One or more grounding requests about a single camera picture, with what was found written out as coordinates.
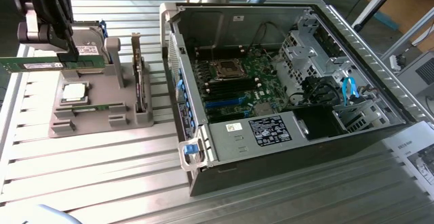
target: metal table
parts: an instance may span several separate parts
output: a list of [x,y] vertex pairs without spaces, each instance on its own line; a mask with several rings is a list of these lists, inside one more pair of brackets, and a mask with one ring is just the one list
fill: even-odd
[[[23,204],[47,204],[92,224],[432,223],[433,201],[381,143],[338,161],[188,196],[159,49],[163,2],[183,0],[72,0],[75,20],[107,21],[122,62],[132,58],[131,33],[142,33],[152,127],[50,139],[60,73],[12,75],[0,115],[0,219]],[[19,56],[32,55],[22,46]]]

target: blue tab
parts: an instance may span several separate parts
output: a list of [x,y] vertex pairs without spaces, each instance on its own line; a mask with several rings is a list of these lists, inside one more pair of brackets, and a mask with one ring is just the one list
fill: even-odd
[[195,154],[199,152],[199,146],[197,144],[188,144],[184,146],[184,154]]
[[355,95],[355,97],[359,97],[359,93],[358,93],[358,87],[355,85],[355,79],[353,77],[347,77],[343,80],[343,84],[342,84],[342,94],[343,94],[343,105],[346,106],[346,84],[350,80],[350,84],[351,84],[351,94]]
[[176,84],[176,88],[180,89],[183,85],[183,80],[179,80],[178,84]]

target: sticker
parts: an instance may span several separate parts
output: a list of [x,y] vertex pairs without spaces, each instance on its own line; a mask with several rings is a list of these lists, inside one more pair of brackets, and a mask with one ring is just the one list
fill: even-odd
[[72,99],[66,99],[66,101],[80,101],[82,100],[82,98],[72,98]]
[[99,55],[96,46],[78,46],[80,55]]
[[78,109],[72,110],[74,112],[86,112],[86,111],[96,111],[96,108],[90,108],[90,109]]
[[27,69],[63,68],[60,62],[23,64]]
[[293,140],[281,116],[251,120],[249,123],[261,147]]
[[234,16],[234,22],[245,21],[245,16]]
[[234,123],[234,124],[226,124],[226,129],[229,130],[229,132],[231,132],[231,131],[243,130],[243,127],[241,123]]

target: cpu socket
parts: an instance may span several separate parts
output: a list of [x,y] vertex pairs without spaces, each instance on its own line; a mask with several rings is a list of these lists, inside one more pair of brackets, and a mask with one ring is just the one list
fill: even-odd
[[215,80],[245,78],[247,76],[238,59],[217,60],[211,62],[215,69]]

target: blue clip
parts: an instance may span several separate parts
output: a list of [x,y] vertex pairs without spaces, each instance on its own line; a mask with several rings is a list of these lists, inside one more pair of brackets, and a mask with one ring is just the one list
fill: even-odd
[[107,38],[108,37],[108,34],[107,34],[107,24],[106,24],[106,21],[104,20],[100,21],[100,28],[103,30],[103,37]]
[[343,94],[343,105],[346,106],[346,84],[350,80],[350,84],[351,84],[351,94],[355,95],[355,97],[359,97],[359,93],[358,93],[358,88],[355,86],[355,79],[353,77],[347,77],[343,80],[343,84],[342,84],[342,94]]
[[197,144],[187,144],[184,146],[184,154],[195,154],[199,152],[199,146]]
[[178,84],[176,84],[176,88],[180,89],[183,85],[183,80],[179,80]]
[[239,104],[242,104],[245,102],[246,97],[247,96],[245,95],[245,97],[238,98]]

